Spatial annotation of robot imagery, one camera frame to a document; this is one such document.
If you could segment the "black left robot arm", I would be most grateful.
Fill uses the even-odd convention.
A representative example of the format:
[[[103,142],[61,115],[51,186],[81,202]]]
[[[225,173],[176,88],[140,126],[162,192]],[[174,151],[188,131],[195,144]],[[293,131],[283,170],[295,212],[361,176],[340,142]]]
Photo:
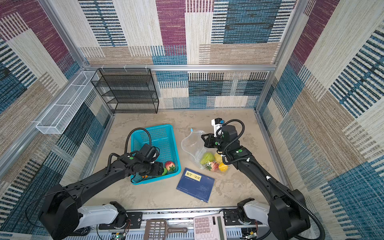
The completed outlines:
[[[85,214],[78,210],[93,196],[110,185],[129,176],[161,176],[163,163],[157,159],[158,148],[144,144],[139,151],[118,155],[111,153],[107,166],[95,174],[69,184],[57,184],[43,197],[39,221],[54,240],[62,240],[77,230]]]

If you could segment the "green apple toy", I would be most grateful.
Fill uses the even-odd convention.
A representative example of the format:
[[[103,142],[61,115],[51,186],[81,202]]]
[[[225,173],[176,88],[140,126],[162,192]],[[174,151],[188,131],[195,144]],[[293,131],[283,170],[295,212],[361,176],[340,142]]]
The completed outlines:
[[[168,173],[167,169],[164,168],[164,172],[162,173],[162,176],[165,176]]]

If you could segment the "clear zip top bag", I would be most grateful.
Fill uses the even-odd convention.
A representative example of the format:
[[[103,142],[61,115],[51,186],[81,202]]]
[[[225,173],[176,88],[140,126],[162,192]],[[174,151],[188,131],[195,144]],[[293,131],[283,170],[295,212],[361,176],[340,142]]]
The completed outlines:
[[[208,149],[204,147],[204,142],[201,138],[203,134],[206,133],[204,131],[191,129],[191,133],[182,140],[181,147],[183,151],[189,155],[189,159],[194,162],[200,169],[210,171],[210,163],[207,165],[201,165],[200,160],[202,159],[204,153],[210,152],[214,155],[216,152],[214,149]],[[220,174],[226,173],[222,173],[219,169],[214,172]]]

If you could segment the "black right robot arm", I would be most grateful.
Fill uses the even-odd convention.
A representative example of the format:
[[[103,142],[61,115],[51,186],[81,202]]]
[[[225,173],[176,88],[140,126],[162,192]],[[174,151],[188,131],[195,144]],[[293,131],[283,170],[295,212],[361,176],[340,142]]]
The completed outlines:
[[[245,131],[225,123],[216,132],[201,136],[206,148],[217,149],[226,165],[233,165],[246,175],[261,191],[269,203],[267,225],[278,240],[303,239],[302,232],[314,222],[319,229],[319,240],[326,237],[325,228],[315,214],[307,208],[304,195],[290,190],[270,175],[250,150],[240,144]]]

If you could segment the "green pear toy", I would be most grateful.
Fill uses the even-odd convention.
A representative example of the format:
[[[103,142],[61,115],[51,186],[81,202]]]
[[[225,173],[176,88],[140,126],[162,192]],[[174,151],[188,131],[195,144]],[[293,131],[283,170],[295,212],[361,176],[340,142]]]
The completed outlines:
[[[202,159],[200,160],[201,165],[207,165],[215,160],[215,157],[212,153],[206,152],[203,154]]]

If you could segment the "beige potato toy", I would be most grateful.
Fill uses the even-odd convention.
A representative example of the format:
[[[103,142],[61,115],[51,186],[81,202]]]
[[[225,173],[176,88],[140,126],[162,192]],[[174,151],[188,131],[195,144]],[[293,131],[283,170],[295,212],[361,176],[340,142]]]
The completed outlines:
[[[223,162],[223,157],[220,154],[218,154],[218,153],[214,154],[214,159],[215,159],[215,162],[218,163],[218,164]]]

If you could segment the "yellow lemon toy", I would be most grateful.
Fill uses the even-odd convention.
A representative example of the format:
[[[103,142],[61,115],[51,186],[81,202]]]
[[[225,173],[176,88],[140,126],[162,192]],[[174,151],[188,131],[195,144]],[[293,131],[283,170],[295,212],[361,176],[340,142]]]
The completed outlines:
[[[220,163],[219,164],[219,170],[222,172],[222,173],[225,173],[227,170],[228,170],[229,166],[224,164],[224,163]]]

